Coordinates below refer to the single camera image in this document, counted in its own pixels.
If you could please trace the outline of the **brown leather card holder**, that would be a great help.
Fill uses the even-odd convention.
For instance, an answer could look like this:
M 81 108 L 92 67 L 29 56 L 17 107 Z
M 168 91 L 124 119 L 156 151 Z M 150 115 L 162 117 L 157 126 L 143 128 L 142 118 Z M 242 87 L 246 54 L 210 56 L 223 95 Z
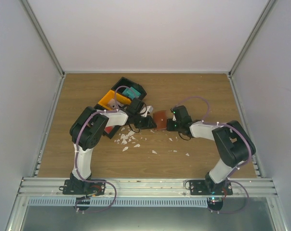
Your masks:
M 153 114 L 154 122 L 156 123 L 156 130 L 167 129 L 167 115 L 166 110 L 156 111 Z

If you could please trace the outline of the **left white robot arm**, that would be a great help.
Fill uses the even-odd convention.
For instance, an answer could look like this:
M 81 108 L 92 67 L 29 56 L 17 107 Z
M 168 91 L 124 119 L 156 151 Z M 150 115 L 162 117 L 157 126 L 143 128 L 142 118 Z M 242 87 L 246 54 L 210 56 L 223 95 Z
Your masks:
M 138 98 L 134 98 L 129 105 L 113 110 L 96 110 L 86 107 L 70 128 L 74 143 L 75 158 L 71 178 L 74 189 L 79 194 L 86 194 L 91 188 L 88 181 L 91 178 L 91 158 L 94 147 L 100 141 L 105 128 L 133 124 L 137 129 L 152 129 L 157 125 L 150 115 L 153 108 Z

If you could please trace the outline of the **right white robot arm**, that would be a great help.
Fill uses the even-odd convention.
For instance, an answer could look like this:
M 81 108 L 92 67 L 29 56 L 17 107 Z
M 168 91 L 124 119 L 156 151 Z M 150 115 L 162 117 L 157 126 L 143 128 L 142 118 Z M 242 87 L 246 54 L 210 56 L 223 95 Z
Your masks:
M 176 131 L 188 138 L 203 138 L 215 142 L 219 161 L 205 176 L 205 191 L 215 195 L 222 189 L 222 182 L 241 166 L 248 164 L 256 148 L 242 125 L 232 120 L 228 123 L 167 120 L 167 131 Z

